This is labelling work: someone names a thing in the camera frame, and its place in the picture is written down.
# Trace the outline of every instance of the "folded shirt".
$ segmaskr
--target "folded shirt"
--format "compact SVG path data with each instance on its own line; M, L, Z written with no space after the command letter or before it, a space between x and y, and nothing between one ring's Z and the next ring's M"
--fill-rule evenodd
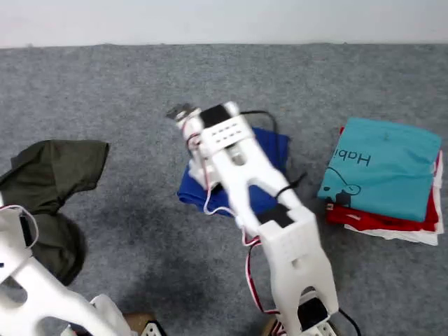
M266 153L267 158L280 172L286 173L286 161L288 159L288 142L286 135L276 134L271 131L252 127L260 147ZM185 168L181 186L177 192L179 200L186 204L194 204L199 211L203 211L207 192L188 174L189 167ZM260 214L276 206L277 201L259 187L249 187L251 208L255 214ZM212 190L208 208L210 211L217 207L229 207L227 193L222 188ZM218 211L218 214L229 216L226 211Z
M357 230L354 226L348 223L345 224L344 227L348 230L352 230L370 236L383 237L387 240L401 239L409 242L420 242L437 246L438 235L444 233L442 207L440 205L440 189L442 187L442 175L443 175L443 159L441 151L438 157L437 172L434 177L433 189L432 189L433 201L438 217L438 222L435 224L434 232L426 230L420 230L420 231L401 231L401 230L385 230L385 229Z
M327 205L326 218L329 223L347 224L357 229L363 230L397 230L397 231L430 231L435 232L436 223L439 221L438 212L435 208L434 194L438 188L438 181L441 181L443 172L443 162L441 160L442 151L440 151L436 162L436 171L434 173L433 188L430 191L426 217L423 222L405 220L388 216L377 215L356 209L346 208L338 204L329 203Z
M350 118L318 197L344 207L423 222L438 135L393 122Z

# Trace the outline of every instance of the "gray carpet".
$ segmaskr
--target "gray carpet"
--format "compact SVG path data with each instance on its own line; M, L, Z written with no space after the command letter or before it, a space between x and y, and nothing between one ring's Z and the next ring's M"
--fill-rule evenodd
M297 193L318 215L340 305L363 334L444 335L448 236L430 247L329 226L314 196L349 116L426 128L443 137L448 153L448 45L0 50L0 171L43 139L111 144L97 189L62 208L89 246L71 287L87 298L107 293L124 312L152 309L169 335L258 335L265 316L246 287L239 231L229 218L179 203L188 154L164 119L179 102L205 108L227 100L271 111L291 137L290 175L309 173ZM270 127L262 117L250 118ZM261 253L254 267L269 302ZM334 321L345 335L355 335L342 317ZM54 331L57 324L45 325Z

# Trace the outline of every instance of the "blue shirt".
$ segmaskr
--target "blue shirt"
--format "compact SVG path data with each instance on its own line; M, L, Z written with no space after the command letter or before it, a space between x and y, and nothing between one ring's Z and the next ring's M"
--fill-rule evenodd
M417 127L350 118L318 197L353 209L422 222L441 138Z

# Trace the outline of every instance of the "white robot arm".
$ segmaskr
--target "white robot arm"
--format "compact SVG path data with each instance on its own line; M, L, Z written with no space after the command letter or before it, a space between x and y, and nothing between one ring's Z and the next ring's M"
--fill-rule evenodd
M44 336L40 322L49 316L83 326L95 336L134 336L111 299L99 295L88 302L32 256L20 223L23 211L0 204L0 285L12 277L27 292L25 302L16 302L0 287L0 336ZM76 334L67 328L63 335Z
M254 242L260 240L271 272L274 313L285 333L335 335L326 321L339 307L315 215L271 165L238 106L228 102L201 111L185 105L168 116L192 153L189 174L208 194L221 183L238 227L256 237ZM250 206L250 185L277 196L278 206L257 217Z

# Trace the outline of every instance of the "red wire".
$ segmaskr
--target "red wire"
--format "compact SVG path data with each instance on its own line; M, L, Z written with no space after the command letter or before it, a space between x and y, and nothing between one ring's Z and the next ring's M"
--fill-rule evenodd
M247 283L248 283L249 289L251 291L253 301L255 302L255 305L259 308L259 310L261 312L263 312L265 314L280 314L280 312L278 310L276 310L276 309L269 309L269 310L264 310L263 309L263 306L261 305L260 298L258 297L258 293L257 293L256 287L255 287L255 283L253 282L253 279L252 279L252 275L251 275L251 252L252 252L252 249L254 247L259 246L259 245L261 245L260 241L255 243L254 245L251 245L249 247L249 250L248 250L248 253L247 253L247 256L246 256L246 279L247 279Z

